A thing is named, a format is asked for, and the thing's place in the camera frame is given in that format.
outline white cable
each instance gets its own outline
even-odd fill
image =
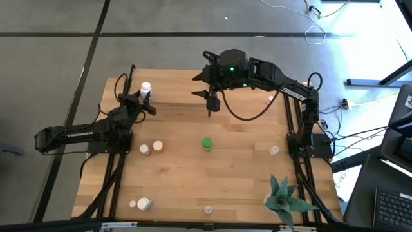
[[[303,17],[309,18],[309,19],[311,20],[311,22],[312,22],[315,26],[309,27],[309,29],[307,29],[307,30],[304,32],[304,39],[306,40],[306,42],[307,42],[309,45],[323,44],[323,42],[324,42],[324,40],[325,40],[325,38],[326,38],[326,31],[323,30],[323,28],[321,28],[320,26],[318,26],[311,17],[309,17],[309,16],[307,16],[307,15],[304,15],[304,14],[302,14],[301,12],[298,12],[297,10],[289,9],[289,8],[287,8],[287,7],[285,7],[285,6],[272,6],[271,4],[265,2],[264,0],[259,0],[259,1],[260,1],[261,3],[267,5],[267,6],[272,7],[272,8],[282,8],[282,9],[286,9],[286,10],[289,10],[289,11],[291,11],[291,12],[296,12],[296,13],[298,13],[299,15],[301,15],[301,16],[303,16]],[[310,43],[310,42],[309,42],[307,33],[308,33],[308,32],[310,31],[310,29],[312,29],[312,28],[318,28],[318,29],[320,29],[320,30],[323,31],[324,36],[323,36],[322,42],[319,42],[319,43]]]

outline green leaf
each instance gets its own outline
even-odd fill
[[[290,210],[295,211],[295,212],[307,212],[315,209],[319,209],[316,206],[313,206],[304,200],[298,199],[291,197],[288,199],[288,203],[290,206]]]
[[[295,231],[294,229],[294,221],[292,218],[292,215],[286,211],[283,210],[279,210],[276,211],[277,215],[279,216],[279,218],[281,219],[281,221],[283,223],[285,223],[286,225],[288,225],[290,227],[290,229],[292,229],[292,231]]]
[[[270,196],[266,199],[265,206],[271,210],[279,210],[279,206],[276,204],[276,197],[275,196]]]
[[[297,188],[296,186],[288,186],[288,197],[291,197],[292,194],[294,194],[295,189]]]
[[[270,187],[272,188],[272,196],[279,190],[279,184],[277,183],[276,177],[273,175],[270,176]]]
[[[291,213],[292,211],[290,210],[289,203],[285,199],[278,199],[277,200],[277,206],[279,206],[280,209]]]
[[[285,198],[288,196],[288,177],[285,177],[285,179],[282,181],[279,190],[275,194],[276,198]]]

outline floor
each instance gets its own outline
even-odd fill
[[[0,141],[26,151],[23,156],[0,154],[3,185],[0,224],[32,220],[52,159],[34,150],[33,136],[47,126],[64,123],[80,76],[87,79],[75,124],[93,120],[106,79],[128,72],[131,64],[138,68],[200,69],[206,64],[202,51],[220,53],[237,48],[250,57],[275,63],[298,81],[306,81],[312,72],[321,73],[324,83],[319,94],[320,105],[326,109],[339,104],[343,98],[362,103],[396,93],[396,88],[348,87],[344,83],[348,78],[382,79],[412,54],[405,43],[411,36],[410,31],[405,29],[392,0],[384,1],[383,8],[377,3],[350,3],[337,14],[321,19],[319,25],[330,37],[319,45],[308,45],[305,41],[303,32],[312,25],[309,19],[284,8],[265,6],[259,0],[112,1],[102,32],[279,32],[277,37],[101,37],[95,51],[89,51],[92,36],[41,37],[36,34],[94,33],[104,2],[0,0],[0,107],[3,109]],[[341,5],[320,0],[311,2],[321,12],[331,12]],[[278,0],[271,4],[299,12],[306,9],[300,0]],[[5,32],[34,34],[7,37]],[[285,37],[289,32],[295,36]],[[322,38],[309,40],[314,43]],[[93,55],[91,62],[86,60],[88,54]],[[347,135],[386,125],[394,102],[392,97],[343,110],[339,133]],[[322,116],[330,131],[337,131],[337,116],[334,113]],[[381,139],[375,137],[355,147],[365,150],[378,145]],[[357,139],[342,140],[339,145],[355,141]],[[67,150],[81,149],[84,145],[70,146]],[[337,157],[357,152],[350,149]],[[44,220],[70,218],[83,160],[82,154],[63,156]]]

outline green bottle cap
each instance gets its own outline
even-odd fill
[[[212,139],[209,138],[209,137],[205,137],[205,138],[203,139],[202,145],[203,145],[205,148],[211,147],[211,146],[212,146]]]

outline aloe plant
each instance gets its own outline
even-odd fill
[[[281,221],[288,225],[293,231],[295,231],[295,229],[291,212],[307,212],[319,209],[304,200],[292,197],[297,185],[288,186],[288,177],[279,185],[277,179],[272,175],[270,177],[270,187],[272,191],[266,200],[265,206],[276,212]]]

